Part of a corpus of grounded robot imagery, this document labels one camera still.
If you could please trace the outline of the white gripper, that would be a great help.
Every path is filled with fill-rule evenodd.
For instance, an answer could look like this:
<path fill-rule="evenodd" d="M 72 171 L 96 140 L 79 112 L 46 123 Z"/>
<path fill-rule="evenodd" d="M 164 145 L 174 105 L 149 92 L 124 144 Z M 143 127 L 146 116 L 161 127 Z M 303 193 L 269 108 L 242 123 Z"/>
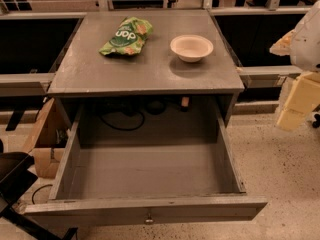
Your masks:
<path fill-rule="evenodd" d="M 292 83 L 276 125 L 286 131 L 298 128 L 320 105 L 320 1 L 317 1 L 294 30 L 287 32 L 270 48 L 277 56 L 290 54 L 291 63 L 305 72 Z"/>

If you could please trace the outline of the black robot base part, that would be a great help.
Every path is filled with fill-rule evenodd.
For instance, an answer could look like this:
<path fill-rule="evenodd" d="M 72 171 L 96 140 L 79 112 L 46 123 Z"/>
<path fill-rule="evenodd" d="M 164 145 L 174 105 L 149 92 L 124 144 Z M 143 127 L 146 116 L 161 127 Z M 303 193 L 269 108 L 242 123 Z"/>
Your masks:
<path fill-rule="evenodd" d="M 19 214 L 13 205 L 36 182 L 38 177 L 28 168 L 34 158 L 25 152 L 5 152 L 0 140 L 0 217 L 11 222 L 37 240 L 71 240 L 77 235 L 76 228 L 69 228 L 59 238 L 27 217 Z"/>

